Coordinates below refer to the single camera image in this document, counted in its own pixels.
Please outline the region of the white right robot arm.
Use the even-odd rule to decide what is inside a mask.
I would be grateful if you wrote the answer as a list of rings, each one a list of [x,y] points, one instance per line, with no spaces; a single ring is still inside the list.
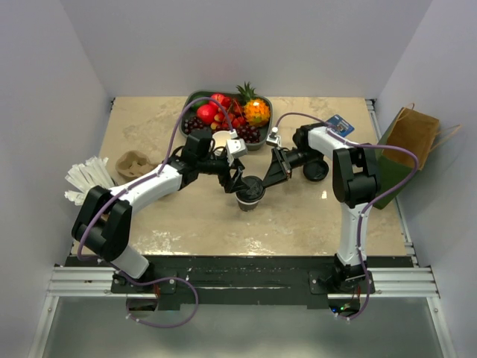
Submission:
[[[268,188],[285,182],[291,178],[292,170],[300,166],[309,180],[321,180],[328,172],[324,159],[332,161],[332,189],[341,203],[341,239],[332,285],[337,291],[348,293],[366,274],[366,211],[380,190],[376,155],[320,123],[298,128],[293,141],[296,148],[285,150],[278,128],[272,128],[266,139],[273,147],[272,159],[262,185]]]

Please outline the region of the black plastic cup lid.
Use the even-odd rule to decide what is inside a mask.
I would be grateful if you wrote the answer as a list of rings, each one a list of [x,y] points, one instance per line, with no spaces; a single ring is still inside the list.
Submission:
[[[239,190],[236,197],[243,202],[259,201],[265,195],[263,182],[257,176],[246,176],[242,178],[242,182],[247,186],[245,189]]]

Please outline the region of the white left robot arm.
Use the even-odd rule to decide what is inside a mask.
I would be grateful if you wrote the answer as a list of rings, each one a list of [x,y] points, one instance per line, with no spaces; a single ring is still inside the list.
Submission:
[[[72,237],[103,261],[128,275],[127,282],[137,292],[154,285],[150,262],[130,243],[133,215],[158,199],[178,192],[200,174],[214,175],[226,193],[249,189],[242,173],[240,157],[247,153],[245,141],[230,132],[220,154],[206,130],[195,130],[186,143],[168,149],[165,159],[149,173],[112,189],[91,188],[72,228]]]

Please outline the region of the black paper coffee cup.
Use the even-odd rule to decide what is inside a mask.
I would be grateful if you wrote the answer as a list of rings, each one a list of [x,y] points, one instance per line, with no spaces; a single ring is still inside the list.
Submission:
[[[249,212],[251,210],[254,210],[261,200],[261,198],[248,199],[236,194],[236,201],[238,203],[238,207],[243,212]]]

